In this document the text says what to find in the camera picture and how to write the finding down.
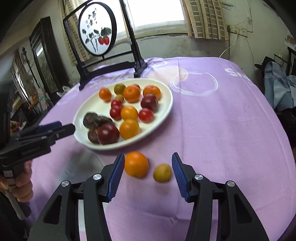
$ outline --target clothing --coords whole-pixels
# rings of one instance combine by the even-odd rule
[[[0,192],[0,240],[26,241],[25,221],[20,220],[7,197]]]
[[[264,85],[265,97],[274,110],[296,107],[296,76],[287,76],[278,63],[266,65]]]

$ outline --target shiitake mushroom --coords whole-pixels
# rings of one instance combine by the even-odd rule
[[[97,113],[87,113],[83,119],[83,125],[86,128],[93,128],[93,127],[97,127],[97,124],[95,123],[96,118],[98,117]]]
[[[88,134],[87,138],[90,140],[90,142],[94,144],[99,144],[99,139],[98,139],[98,133],[99,133],[99,127],[91,129]]]
[[[113,123],[113,121],[106,116],[92,112],[87,113],[83,119],[83,125],[89,129],[100,127],[105,123]]]

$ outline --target mirror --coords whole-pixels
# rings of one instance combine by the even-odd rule
[[[44,77],[44,80],[48,86],[48,89],[50,93],[55,93],[58,91],[57,85],[54,82],[54,79],[52,77],[52,74],[50,72],[47,60],[44,55],[42,42],[40,41],[35,49],[36,58],[38,61],[38,65],[40,66],[40,70],[42,72],[42,75]]]

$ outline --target finger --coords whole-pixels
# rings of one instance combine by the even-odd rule
[[[6,179],[0,175],[0,188],[4,189],[4,190],[8,190],[8,184]]]
[[[19,202],[28,202],[28,201],[31,200],[32,197],[33,197],[33,190],[31,190],[30,193],[27,196],[22,197],[22,198],[18,198],[17,200]]]
[[[24,185],[26,185],[31,178],[32,175],[32,170],[29,171],[29,173],[26,172],[22,172],[16,179],[15,179],[15,185],[17,187],[22,187]]]
[[[27,196],[31,190],[32,190],[32,182],[29,181],[26,185],[22,186],[21,188],[15,188],[12,190],[12,194],[13,196],[15,196],[16,198],[23,198],[25,196]]]
[[[32,167],[32,161],[26,161],[24,163],[24,170],[26,173],[29,173]]]

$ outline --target table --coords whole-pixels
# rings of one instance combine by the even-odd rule
[[[112,240],[185,240],[193,205],[181,198],[174,177],[168,183],[157,183],[152,177],[158,164],[171,164],[172,154],[178,152],[184,163],[211,181],[235,181],[270,241],[276,241],[296,213],[296,169],[288,138],[264,95],[225,59],[151,58],[147,63],[141,77],[169,85],[174,103],[166,121],[147,138],[121,150],[98,152],[94,158],[110,164],[118,152],[137,150],[150,163],[144,179],[122,175],[106,211]],[[71,123],[91,94],[132,76],[132,69],[123,70],[92,79],[80,92],[79,85],[74,86],[41,124]],[[31,220],[61,181],[85,181],[101,170],[100,161],[90,161],[92,156],[70,136],[33,161]],[[215,240],[216,230],[214,204],[210,240]]]

